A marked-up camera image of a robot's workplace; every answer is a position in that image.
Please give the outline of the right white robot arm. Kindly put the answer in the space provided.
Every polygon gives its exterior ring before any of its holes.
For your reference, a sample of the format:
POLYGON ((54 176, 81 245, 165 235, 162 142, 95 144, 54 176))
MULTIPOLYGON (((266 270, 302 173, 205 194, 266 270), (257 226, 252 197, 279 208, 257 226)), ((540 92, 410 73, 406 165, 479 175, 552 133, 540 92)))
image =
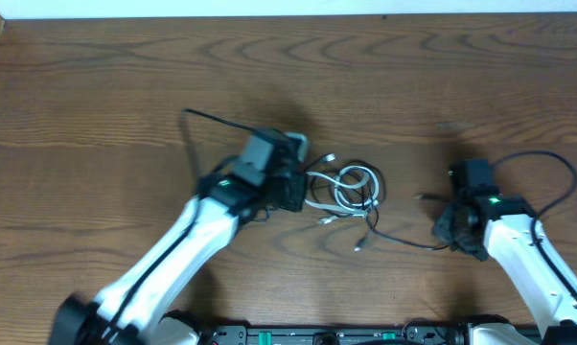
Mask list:
POLYGON ((449 170, 452 198, 432 233, 452 251, 494 259, 532 314, 542 343, 577 344, 577 276, 520 195, 503 195, 485 159, 449 170))

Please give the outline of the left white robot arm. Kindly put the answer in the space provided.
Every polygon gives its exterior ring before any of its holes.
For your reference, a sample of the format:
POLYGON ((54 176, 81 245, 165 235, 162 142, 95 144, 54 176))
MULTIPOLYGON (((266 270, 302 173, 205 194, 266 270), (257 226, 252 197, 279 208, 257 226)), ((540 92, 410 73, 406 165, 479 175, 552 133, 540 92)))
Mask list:
POLYGON ((309 148, 302 133, 258 128, 239 155, 220 161, 168 232, 129 271, 90 301, 76 294, 58 308, 52 344, 195 344, 190 326, 165 315, 196 273, 267 207, 301 211, 309 148))

